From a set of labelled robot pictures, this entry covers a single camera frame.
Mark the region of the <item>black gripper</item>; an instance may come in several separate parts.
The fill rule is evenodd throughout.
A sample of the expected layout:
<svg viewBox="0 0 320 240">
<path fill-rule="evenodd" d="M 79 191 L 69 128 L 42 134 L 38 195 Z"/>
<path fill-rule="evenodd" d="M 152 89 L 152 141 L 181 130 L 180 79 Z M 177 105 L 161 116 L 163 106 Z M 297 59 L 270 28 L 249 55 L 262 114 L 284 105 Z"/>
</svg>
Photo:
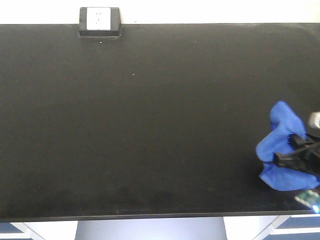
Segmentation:
<svg viewBox="0 0 320 240">
<path fill-rule="evenodd" d="M 288 137 L 289 145 L 295 149 L 293 153 L 273 154 L 273 163 L 279 168 L 288 168 L 320 176 L 320 138 L 306 134 L 306 139 L 296 134 Z"/>
</svg>

